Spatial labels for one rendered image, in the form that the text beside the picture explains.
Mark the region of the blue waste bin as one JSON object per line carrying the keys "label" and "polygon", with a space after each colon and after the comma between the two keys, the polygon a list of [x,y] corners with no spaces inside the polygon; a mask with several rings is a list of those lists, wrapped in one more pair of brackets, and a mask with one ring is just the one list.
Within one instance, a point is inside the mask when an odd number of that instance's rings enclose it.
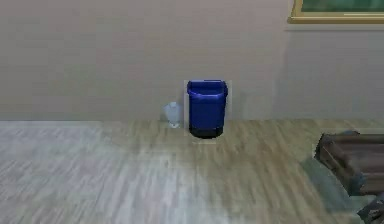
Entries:
{"label": "blue waste bin", "polygon": [[187,83],[189,131],[201,139],[223,133],[228,87],[223,80],[191,80]]}

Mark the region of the clear glass vase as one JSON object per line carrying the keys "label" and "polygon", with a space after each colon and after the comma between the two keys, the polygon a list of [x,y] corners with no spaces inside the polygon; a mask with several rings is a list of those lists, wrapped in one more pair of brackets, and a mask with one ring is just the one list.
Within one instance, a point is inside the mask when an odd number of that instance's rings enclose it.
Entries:
{"label": "clear glass vase", "polygon": [[171,128],[178,128],[181,122],[181,107],[177,102],[170,102],[164,106],[164,114]]}

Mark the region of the gold framed picture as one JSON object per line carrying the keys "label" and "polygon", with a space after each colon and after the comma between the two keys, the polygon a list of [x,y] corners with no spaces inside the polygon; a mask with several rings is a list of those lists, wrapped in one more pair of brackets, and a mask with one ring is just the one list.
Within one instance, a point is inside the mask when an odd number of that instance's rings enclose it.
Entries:
{"label": "gold framed picture", "polygon": [[293,0],[290,24],[384,24],[384,0]]}

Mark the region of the dark grey chair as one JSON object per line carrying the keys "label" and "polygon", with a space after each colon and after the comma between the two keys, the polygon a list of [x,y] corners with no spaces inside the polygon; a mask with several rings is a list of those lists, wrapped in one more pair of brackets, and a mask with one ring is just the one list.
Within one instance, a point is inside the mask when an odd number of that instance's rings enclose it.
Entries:
{"label": "dark grey chair", "polygon": [[384,224],[384,192],[358,211],[364,224]]}

